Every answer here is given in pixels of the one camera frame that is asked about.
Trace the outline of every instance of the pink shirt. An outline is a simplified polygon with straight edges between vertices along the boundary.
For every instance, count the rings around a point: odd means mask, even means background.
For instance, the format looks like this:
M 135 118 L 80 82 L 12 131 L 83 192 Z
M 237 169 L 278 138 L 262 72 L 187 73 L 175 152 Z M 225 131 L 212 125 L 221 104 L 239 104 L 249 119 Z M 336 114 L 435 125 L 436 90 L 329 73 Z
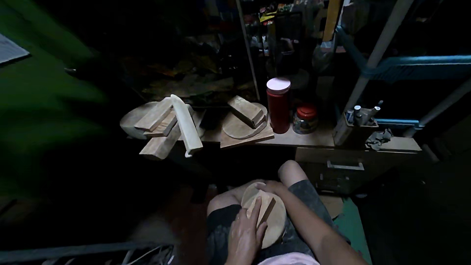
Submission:
M 313 257 L 299 252 L 267 258 L 259 265 L 320 265 Z

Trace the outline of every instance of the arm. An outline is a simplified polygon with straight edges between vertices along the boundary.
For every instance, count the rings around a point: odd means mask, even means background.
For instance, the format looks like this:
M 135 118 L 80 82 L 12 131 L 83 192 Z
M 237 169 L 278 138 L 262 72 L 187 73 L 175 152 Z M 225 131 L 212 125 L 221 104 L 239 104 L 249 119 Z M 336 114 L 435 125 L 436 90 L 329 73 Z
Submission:
M 227 260 L 225 265 L 250 265 L 261 248 L 267 222 L 257 229 L 257 221 L 262 205 L 261 197 L 255 201 L 252 215 L 247 218 L 247 209 L 240 209 L 229 231 Z
M 367 265 L 329 225 L 280 182 L 267 182 L 257 188 L 278 195 L 294 227 L 322 265 Z

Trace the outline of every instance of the white lid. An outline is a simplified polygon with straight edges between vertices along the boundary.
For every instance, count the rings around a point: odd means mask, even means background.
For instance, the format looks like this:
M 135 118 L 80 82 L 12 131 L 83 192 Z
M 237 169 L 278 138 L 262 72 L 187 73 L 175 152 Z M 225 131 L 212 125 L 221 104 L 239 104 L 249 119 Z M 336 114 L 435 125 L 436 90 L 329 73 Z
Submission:
M 268 92 L 274 95 L 285 94 L 290 89 L 290 86 L 290 80 L 284 77 L 275 77 L 267 82 Z

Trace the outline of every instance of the red lid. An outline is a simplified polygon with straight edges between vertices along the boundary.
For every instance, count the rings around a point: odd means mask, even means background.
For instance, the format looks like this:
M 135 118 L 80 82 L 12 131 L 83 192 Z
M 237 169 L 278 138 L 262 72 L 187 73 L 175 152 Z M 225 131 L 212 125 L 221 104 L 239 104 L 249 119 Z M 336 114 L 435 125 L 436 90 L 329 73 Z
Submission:
M 311 103 L 301 103 L 298 106 L 298 117 L 304 119 L 312 119 L 317 115 L 317 108 Z

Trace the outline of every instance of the person's left hand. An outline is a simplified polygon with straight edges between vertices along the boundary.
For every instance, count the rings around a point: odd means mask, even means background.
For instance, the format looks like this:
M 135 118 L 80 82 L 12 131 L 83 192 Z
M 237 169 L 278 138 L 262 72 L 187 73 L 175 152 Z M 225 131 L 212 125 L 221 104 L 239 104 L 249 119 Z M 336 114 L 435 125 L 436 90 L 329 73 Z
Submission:
M 255 254 L 261 248 L 263 235 L 267 228 L 267 222 L 263 222 L 257 229 L 261 204 L 261 197 L 258 197 L 250 218 L 247 218 L 247 209 L 242 208 L 232 222 L 229 232 L 227 265 L 250 265 Z

